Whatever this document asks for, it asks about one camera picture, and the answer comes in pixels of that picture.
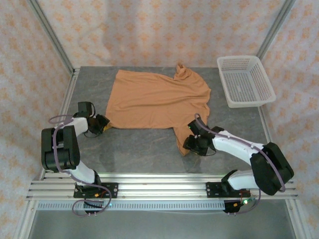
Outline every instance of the plastic basket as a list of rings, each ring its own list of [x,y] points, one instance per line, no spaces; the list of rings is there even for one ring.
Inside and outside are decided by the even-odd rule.
[[[217,59],[217,65],[229,107],[258,107],[276,100],[258,57],[224,56]]]

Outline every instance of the table surface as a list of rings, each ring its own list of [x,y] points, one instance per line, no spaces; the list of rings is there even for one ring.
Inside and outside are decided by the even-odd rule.
[[[152,72],[173,77],[174,67],[81,67],[68,114],[78,111],[77,103],[90,101],[98,114],[105,115],[115,75],[119,69]],[[228,107],[217,68],[191,68],[211,88],[208,126],[219,126],[246,140],[266,143],[257,108]],[[209,173],[224,175],[249,165],[225,152],[201,157],[180,155],[172,128],[111,128],[97,138],[78,137],[81,160],[97,172],[121,173]]]

